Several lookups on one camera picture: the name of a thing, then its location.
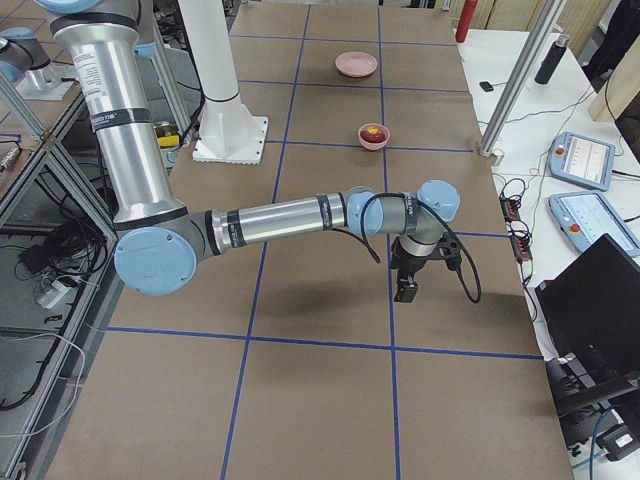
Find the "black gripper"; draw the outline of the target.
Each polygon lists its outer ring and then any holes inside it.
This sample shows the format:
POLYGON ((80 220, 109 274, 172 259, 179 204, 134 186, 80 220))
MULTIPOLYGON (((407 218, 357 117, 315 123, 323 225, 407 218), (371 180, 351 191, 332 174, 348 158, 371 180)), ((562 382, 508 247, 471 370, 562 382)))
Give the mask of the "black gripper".
POLYGON ((445 234, 439 242, 421 243, 398 236, 392 244, 391 268, 397 271, 396 303, 412 303, 419 290, 415 275, 428 261, 444 261, 450 271, 460 270, 460 242, 445 234))

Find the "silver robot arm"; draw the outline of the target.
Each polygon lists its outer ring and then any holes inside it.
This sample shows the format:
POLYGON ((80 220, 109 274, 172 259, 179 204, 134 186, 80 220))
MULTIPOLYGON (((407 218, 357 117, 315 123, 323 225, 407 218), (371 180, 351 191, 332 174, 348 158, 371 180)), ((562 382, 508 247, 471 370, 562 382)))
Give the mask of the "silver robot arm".
POLYGON ((460 204, 449 183, 415 193, 365 187, 220 213, 190 212, 169 186, 152 115, 134 58, 153 17, 144 1, 46 1, 55 40, 71 55, 92 130, 118 202, 114 263, 131 289, 166 295, 184 287, 202 260, 229 249, 334 230, 366 241, 390 234, 396 300, 411 302, 416 273, 431 260, 459 272, 468 259, 450 228, 460 204))
POLYGON ((22 98, 61 101, 73 86, 73 67, 56 65, 34 32, 12 27, 1 32, 1 74, 22 98))

